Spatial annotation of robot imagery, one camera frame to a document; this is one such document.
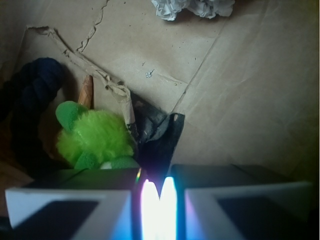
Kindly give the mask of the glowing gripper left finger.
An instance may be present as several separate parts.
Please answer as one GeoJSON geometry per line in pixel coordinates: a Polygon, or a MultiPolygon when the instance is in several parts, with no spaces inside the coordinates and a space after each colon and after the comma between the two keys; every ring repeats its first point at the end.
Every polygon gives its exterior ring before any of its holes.
{"type": "Polygon", "coordinates": [[[15,240],[158,240],[154,184],[141,168],[60,170],[5,191],[15,240]]]}

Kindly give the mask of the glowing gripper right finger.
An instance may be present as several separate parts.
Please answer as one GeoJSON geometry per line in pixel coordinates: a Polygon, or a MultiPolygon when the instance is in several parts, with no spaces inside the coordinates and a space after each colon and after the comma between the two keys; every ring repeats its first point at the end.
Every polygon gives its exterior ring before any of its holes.
{"type": "Polygon", "coordinates": [[[174,164],[160,179],[173,182],[178,240],[305,240],[313,184],[258,165],[174,164]]]}

